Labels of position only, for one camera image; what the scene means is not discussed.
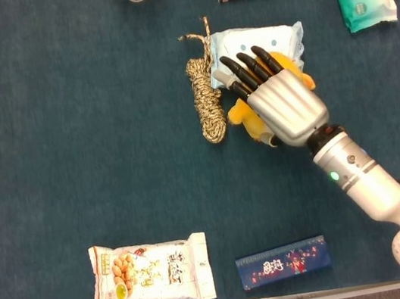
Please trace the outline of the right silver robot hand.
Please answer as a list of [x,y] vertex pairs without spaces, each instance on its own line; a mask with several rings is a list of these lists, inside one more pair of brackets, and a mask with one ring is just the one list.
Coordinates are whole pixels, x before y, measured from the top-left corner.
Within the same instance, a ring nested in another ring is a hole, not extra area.
[[242,124],[253,139],[272,147],[305,145],[330,115],[313,92],[315,84],[287,58],[259,46],[252,52],[221,56],[230,73],[214,71],[214,78],[238,97],[230,122]]

